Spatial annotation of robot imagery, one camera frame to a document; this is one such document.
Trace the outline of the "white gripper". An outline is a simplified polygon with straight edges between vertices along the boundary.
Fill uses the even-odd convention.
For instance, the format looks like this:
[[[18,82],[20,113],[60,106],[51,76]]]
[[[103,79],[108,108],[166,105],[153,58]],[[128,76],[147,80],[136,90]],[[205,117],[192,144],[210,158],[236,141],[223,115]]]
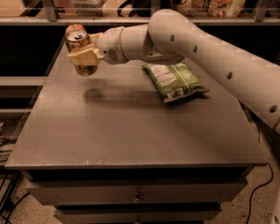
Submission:
[[[91,45],[81,49],[71,51],[67,54],[67,58],[72,65],[95,66],[99,63],[97,51],[104,55],[104,60],[110,64],[126,63],[128,60],[124,57],[120,45],[120,35],[124,27],[111,28],[102,33],[89,34],[93,45],[97,44],[97,48]]]

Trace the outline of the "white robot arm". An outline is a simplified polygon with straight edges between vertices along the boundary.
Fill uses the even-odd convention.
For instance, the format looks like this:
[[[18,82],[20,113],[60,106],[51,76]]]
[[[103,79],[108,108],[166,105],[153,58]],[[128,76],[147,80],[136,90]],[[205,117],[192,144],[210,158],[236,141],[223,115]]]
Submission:
[[[163,9],[146,24],[90,35],[80,24],[65,30],[69,61],[81,73],[101,60],[171,64],[188,58],[280,134],[280,66],[210,35],[182,14]]]

